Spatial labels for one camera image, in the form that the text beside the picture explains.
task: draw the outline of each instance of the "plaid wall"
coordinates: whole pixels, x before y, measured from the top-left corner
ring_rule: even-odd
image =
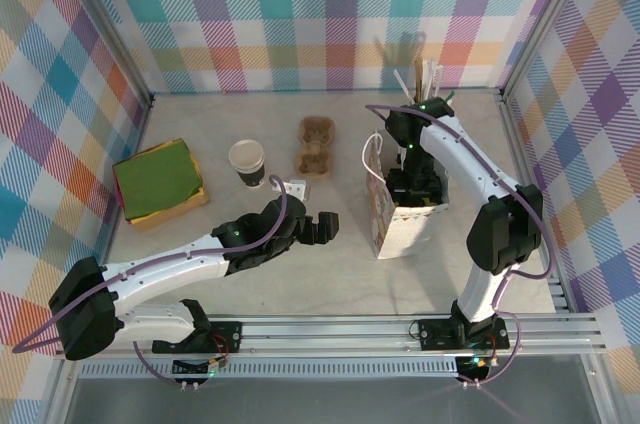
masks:
[[[397,88],[393,69],[411,80],[409,66],[416,56],[435,57],[445,66],[445,86],[495,87],[545,1],[105,4],[149,86],[178,93]]]
[[[513,109],[580,310],[640,415],[640,0],[568,0]]]
[[[35,419],[55,347],[11,347],[48,318],[64,272],[105,250],[110,167],[143,112],[79,0],[0,0],[2,424]]]

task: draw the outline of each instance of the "cardboard box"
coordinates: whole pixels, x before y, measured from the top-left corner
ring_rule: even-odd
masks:
[[[382,176],[382,163],[372,139],[367,164]],[[424,207],[396,207],[387,186],[367,172],[366,193],[369,198],[371,231],[378,259],[413,256],[424,251],[442,213],[449,208],[448,178],[444,167],[436,161],[435,171],[442,181],[443,204]]]
[[[193,171],[195,173],[195,178],[197,179],[195,182],[194,191],[190,195],[185,194],[184,200],[181,202],[171,206],[165,207],[158,210],[153,210],[152,212],[145,213],[141,216],[136,216],[134,218],[127,218],[127,201],[131,202],[132,198],[135,198],[135,195],[123,195],[123,190],[121,189],[121,180],[124,179],[124,175],[120,172],[119,176],[119,166],[123,163],[128,163],[129,166],[132,164],[136,164],[136,160],[144,159],[145,156],[149,156],[151,153],[161,151],[162,149],[167,149],[169,146],[177,145],[184,146],[188,153],[189,162],[181,162],[182,166],[186,166],[187,169]],[[160,224],[165,223],[166,221],[181,216],[198,206],[202,206],[209,202],[209,195],[207,194],[204,184],[202,182],[202,175],[200,174],[200,169],[198,167],[198,163],[189,151],[188,147],[184,143],[182,139],[176,139],[174,141],[166,142],[164,144],[160,144],[158,146],[152,147],[145,151],[139,152],[128,159],[120,161],[113,166],[113,174],[114,174],[114,182],[116,186],[116,195],[118,198],[118,203],[120,207],[125,210],[125,219],[127,222],[131,224],[136,230],[139,232],[146,232],[149,229],[152,229]],[[165,185],[169,185],[168,183],[173,182],[175,176],[171,175],[171,166],[159,166],[157,169],[154,169],[151,173],[145,173],[145,180],[148,180],[149,187],[156,187],[158,183],[164,183]]]

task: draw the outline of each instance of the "purple cable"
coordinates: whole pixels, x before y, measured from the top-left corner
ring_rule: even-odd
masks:
[[[498,183],[498,185],[500,185],[500,187],[502,187],[511,196],[513,196],[513,198],[516,201],[518,201],[522,205],[522,207],[525,208],[527,213],[529,213],[529,215],[533,219],[533,222],[535,222],[536,226],[538,226],[538,229],[540,229],[540,232],[542,233],[542,236],[545,242],[547,243],[547,248],[549,249],[549,267],[545,272],[543,272],[542,274],[529,274],[527,272],[510,269],[505,273],[504,278],[502,279],[502,282],[500,282],[500,285],[498,286],[498,289],[496,290],[496,293],[493,296],[493,299],[491,301],[491,307],[493,308],[494,312],[499,316],[501,315],[501,316],[510,317],[511,319],[513,319],[513,321],[516,324],[516,343],[513,348],[513,351],[507,358],[507,362],[505,362],[504,366],[502,366],[502,369],[500,369],[493,376],[488,377],[487,379],[484,379],[483,381],[481,381],[483,384],[489,383],[494,379],[498,378],[499,376],[501,376],[507,370],[507,368],[511,365],[511,363],[515,359],[516,354],[518,353],[518,350],[520,349],[520,345],[522,343],[522,329],[520,326],[520,320],[518,319],[518,316],[516,316],[512,312],[499,311],[498,305],[500,304],[500,300],[504,295],[504,291],[506,290],[507,285],[509,284],[509,280],[511,279],[511,276],[517,275],[517,276],[526,277],[527,279],[542,280],[542,279],[546,279],[553,273],[557,265],[557,260],[556,260],[555,249],[553,248],[552,241],[551,241],[551,236],[549,235],[549,231],[547,227],[544,225],[544,223],[542,222],[542,220],[540,219],[540,217],[538,217],[538,214],[531,207],[531,205],[529,205],[529,203],[520,194],[518,194],[515,191],[515,189],[512,189],[506,182],[500,179],[500,176],[498,175],[498,173],[496,173],[493,170],[491,165],[480,155],[480,153],[476,150],[476,148],[473,147],[469,142],[467,142],[465,138],[461,136],[460,133],[458,133],[451,126],[445,124],[444,122],[439,121],[433,116],[430,116],[428,114],[425,114],[424,112],[418,111],[417,109],[410,109],[406,107],[372,105],[372,104],[366,105],[364,107],[366,109],[369,109],[372,112],[375,112],[378,115],[379,113],[376,111],[377,109],[381,109],[385,111],[404,112],[405,114],[413,114],[414,116],[418,116],[423,119],[426,119],[432,124],[435,124],[438,127],[447,131],[451,136],[453,136],[456,140],[458,140],[458,142],[460,142],[473,155],[473,157],[476,158],[478,163],[489,173],[491,178],[494,179]],[[479,384],[469,379],[468,377],[465,377],[462,375],[460,376],[460,378],[472,384]]]
[[[249,251],[249,250],[254,249],[254,248],[258,247],[258,246],[261,246],[262,244],[267,242],[269,239],[271,239],[271,237],[277,232],[278,228],[282,224],[282,221],[284,221],[284,217],[285,217],[285,214],[287,212],[287,189],[285,188],[284,183],[282,182],[282,179],[280,179],[276,175],[269,176],[269,181],[271,182],[271,184],[274,184],[274,185],[278,184],[278,186],[280,186],[280,193],[281,193],[280,195],[282,196],[282,206],[280,207],[280,214],[278,215],[278,219],[276,219],[275,224],[269,230],[269,232],[267,232],[261,239],[258,239],[256,242],[252,242],[251,244],[247,244],[245,246],[228,247],[228,248],[221,247],[221,248],[201,249],[201,250],[197,251],[198,255],[202,255],[202,254],[219,254],[219,253],[226,254],[226,253],[230,253],[230,252]],[[179,257],[187,257],[187,256],[188,256],[188,254],[186,252],[176,252],[175,254],[170,254],[168,256],[156,257],[155,259],[151,259],[150,261],[143,262],[141,264],[138,264],[137,266],[134,266],[134,267],[131,267],[131,268],[127,269],[126,271],[124,271],[124,276],[122,275],[122,273],[121,274],[117,274],[117,275],[113,276],[112,278],[107,279],[106,281],[101,282],[100,284],[92,287],[88,291],[86,291],[86,292],[80,294],[78,297],[76,297],[73,301],[71,301],[69,304],[67,304],[62,309],[60,309],[59,312],[57,312],[54,316],[52,316],[42,326],[37,328],[35,331],[33,331],[31,334],[29,334],[27,337],[25,337],[23,340],[21,340],[18,344],[16,344],[14,346],[14,348],[12,349],[13,353],[14,354],[21,354],[23,352],[31,351],[33,349],[38,349],[40,347],[49,345],[49,344],[51,344],[53,342],[59,341],[60,338],[55,338],[55,339],[48,339],[46,341],[36,342],[34,344],[29,344],[36,337],[42,335],[43,332],[45,332],[47,329],[49,329],[51,326],[53,326],[56,322],[58,322],[60,319],[62,319],[64,316],[66,316],[69,312],[71,312],[71,310],[73,310],[76,306],[78,306],[78,304],[80,304],[85,299],[91,297],[96,292],[99,292],[102,289],[105,289],[105,288],[109,287],[111,284],[114,284],[114,283],[116,283],[116,282],[118,282],[120,280],[126,279],[129,275],[134,274],[134,273],[136,273],[138,271],[141,271],[143,269],[146,269],[147,267],[155,266],[156,264],[161,264],[161,263],[166,262],[166,261],[171,260],[171,259],[175,259],[175,258],[179,258]]]

